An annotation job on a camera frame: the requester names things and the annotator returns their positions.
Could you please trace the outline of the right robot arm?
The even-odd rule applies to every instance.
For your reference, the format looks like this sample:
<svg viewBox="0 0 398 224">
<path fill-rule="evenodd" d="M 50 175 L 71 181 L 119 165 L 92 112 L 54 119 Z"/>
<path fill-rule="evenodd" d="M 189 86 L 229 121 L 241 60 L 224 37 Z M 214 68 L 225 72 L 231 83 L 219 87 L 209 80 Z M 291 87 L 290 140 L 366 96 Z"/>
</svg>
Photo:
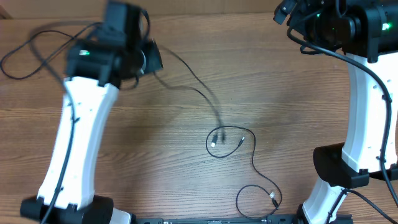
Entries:
<svg viewBox="0 0 398 224">
<path fill-rule="evenodd" d="M 274 20 L 307 55 L 347 63 L 349 124 L 342 143 L 317 147 L 318 180 L 294 223 L 351 223 L 338 209 L 371 179 L 389 190 L 397 179 L 397 2 L 284 0 Z"/>
</svg>

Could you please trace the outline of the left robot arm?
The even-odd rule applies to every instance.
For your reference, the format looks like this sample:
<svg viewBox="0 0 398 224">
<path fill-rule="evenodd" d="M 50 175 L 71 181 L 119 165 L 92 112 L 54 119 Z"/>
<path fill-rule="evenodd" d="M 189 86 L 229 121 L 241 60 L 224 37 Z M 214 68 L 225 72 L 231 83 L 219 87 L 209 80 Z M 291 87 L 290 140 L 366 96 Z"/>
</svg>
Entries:
<svg viewBox="0 0 398 224">
<path fill-rule="evenodd" d="M 156 42 L 149 38 L 143 8 L 111 1 L 103 22 L 67 54 L 63 108 L 53 154 L 36 196 L 20 214 L 41 223 L 135 223 L 109 197 L 95 194 L 95 168 L 104 127 L 123 80 L 161 70 Z"/>
</svg>

